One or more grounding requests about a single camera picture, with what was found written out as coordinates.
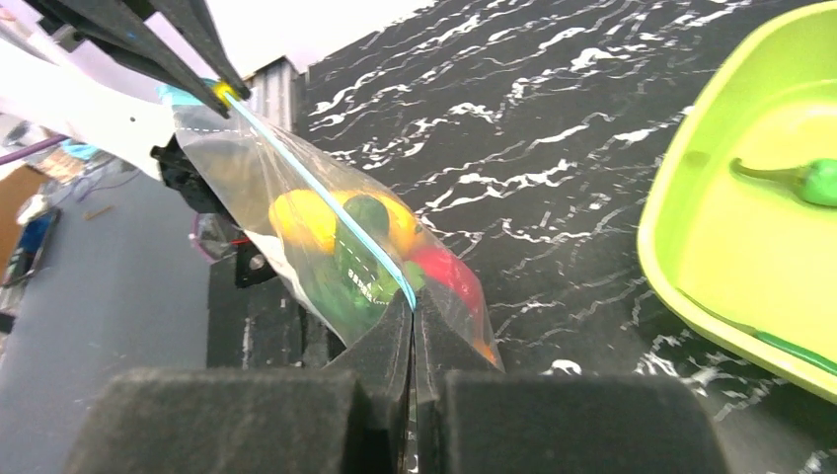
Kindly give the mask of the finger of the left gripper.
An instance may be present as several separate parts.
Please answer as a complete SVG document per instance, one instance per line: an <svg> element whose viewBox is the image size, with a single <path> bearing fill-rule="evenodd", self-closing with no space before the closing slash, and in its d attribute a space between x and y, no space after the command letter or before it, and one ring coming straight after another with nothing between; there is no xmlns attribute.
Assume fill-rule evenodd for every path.
<svg viewBox="0 0 837 474"><path fill-rule="evenodd" d="M249 85L238 73L222 45L212 14L204 1L142 1L140 18L145 22L158 15L165 19L184 42L209 67L196 72L188 62L154 30L143 39L146 51L143 74L170 88L174 101L224 101L227 95L242 101L252 96Z"/></svg>
<svg viewBox="0 0 837 474"><path fill-rule="evenodd" d="M89 40L119 65L141 73L145 64L142 40L150 38L151 30L140 18L142 1L30 1L55 33L61 26L70 26L83 40ZM229 117L229 106L223 101L199 101L223 118Z"/></svg>

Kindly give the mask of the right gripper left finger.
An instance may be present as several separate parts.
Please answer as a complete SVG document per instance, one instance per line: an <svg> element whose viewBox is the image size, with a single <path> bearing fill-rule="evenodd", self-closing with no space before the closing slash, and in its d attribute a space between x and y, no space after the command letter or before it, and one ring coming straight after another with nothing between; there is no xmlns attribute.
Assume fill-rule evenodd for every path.
<svg viewBox="0 0 837 474"><path fill-rule="evenodd" d="M402 293L325 367L138 368L105 387L67 473L399 473L412 308Z"/></svg>

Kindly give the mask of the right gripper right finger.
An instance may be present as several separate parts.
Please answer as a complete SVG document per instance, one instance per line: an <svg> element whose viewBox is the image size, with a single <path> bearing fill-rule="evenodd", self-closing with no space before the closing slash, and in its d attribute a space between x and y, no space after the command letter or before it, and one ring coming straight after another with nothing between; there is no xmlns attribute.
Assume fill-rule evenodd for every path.
<svg viewBox="0 0 837 474"><path fill-rule="evenodd" d="M507 374L427 294L414 313L423 473L724 473L697 398L670 376Z"/></svg>

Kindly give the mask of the clear zip top bag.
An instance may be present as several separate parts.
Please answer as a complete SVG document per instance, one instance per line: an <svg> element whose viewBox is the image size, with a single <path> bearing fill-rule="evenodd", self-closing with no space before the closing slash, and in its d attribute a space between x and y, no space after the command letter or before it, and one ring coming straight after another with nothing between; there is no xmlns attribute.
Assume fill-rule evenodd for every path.
<svg viewBox="0 0 837 474"><path fill-rule="evenodd" d="M158 90L188 162L293 296L346 346L396 294L434 303L478 354L500 365L482 285L390 189L211 90L222 117L173 86Z"/></svg>

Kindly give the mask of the red apple toy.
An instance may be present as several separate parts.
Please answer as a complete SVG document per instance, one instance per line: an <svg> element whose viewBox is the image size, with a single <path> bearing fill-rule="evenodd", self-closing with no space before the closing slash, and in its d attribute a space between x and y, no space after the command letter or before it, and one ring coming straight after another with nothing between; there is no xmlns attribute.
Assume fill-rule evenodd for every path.
<svg viewBox="0 0 837 474"><path fill-rule="evenodd" d="M449 250L426 246L413 251L408 260L418 264L427 276L453 290L475 317L485 315L485 300L479 279Z"/></svg>

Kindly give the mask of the yellow corn toy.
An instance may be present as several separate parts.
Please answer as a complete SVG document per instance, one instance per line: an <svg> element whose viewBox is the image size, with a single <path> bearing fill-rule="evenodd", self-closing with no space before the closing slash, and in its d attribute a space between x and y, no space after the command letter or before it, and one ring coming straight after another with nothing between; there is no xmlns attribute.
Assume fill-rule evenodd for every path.
<svg viewBox="0 0 837 474"><path fill-rule="evenodd" d="M366 194L387 207L390 240L401 257L424 243L423 227L408 207L388 194ZM337 218L314 191L294 190L280 195L270 206L268 219L285 243L327 255L334 252Z"/></svg>

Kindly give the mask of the green chili pepper toy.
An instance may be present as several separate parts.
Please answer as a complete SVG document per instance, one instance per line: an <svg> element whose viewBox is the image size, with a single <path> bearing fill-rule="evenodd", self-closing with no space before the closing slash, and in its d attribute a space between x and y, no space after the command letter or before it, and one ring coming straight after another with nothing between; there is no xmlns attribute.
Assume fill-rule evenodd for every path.
<svg viewBox="0 0 837 474"><path fill-rule="evenodd" d="M395 293L396 279L365 246L340 240L331 257L300 278L320 313L344 331L365 332L381 317Z"/></svg>

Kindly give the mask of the dark mangosteen toy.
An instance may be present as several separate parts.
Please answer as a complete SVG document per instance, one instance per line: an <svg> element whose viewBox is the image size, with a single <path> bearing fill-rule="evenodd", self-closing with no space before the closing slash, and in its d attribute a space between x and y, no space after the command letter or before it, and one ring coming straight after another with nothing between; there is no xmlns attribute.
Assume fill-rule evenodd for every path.
<svg viewBox="0 0 837 474"><path fill-rule="evenodd" d="M390 228L387 207L370 195L356 195L349 198L343 209L370 236L386 236Z"/></svg>

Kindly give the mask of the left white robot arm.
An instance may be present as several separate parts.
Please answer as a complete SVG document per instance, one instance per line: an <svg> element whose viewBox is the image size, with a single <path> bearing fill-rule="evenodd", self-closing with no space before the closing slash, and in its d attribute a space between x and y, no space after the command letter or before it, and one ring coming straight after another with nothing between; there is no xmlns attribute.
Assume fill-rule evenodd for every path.
<svg viewBox="0 0 837 474"><path fill-rule="evenodd" d="M210 86L146 23L164 17L241 99L251 92L229 60L203 1L30 1L42 24L27 25L1 4L1 111L57 134L94 145L158 179L154 148L169 144L174 122L163 106L100 83L84 71L58 32L71 31L116 64L191 94L226 117L230 110Z"/></svg>

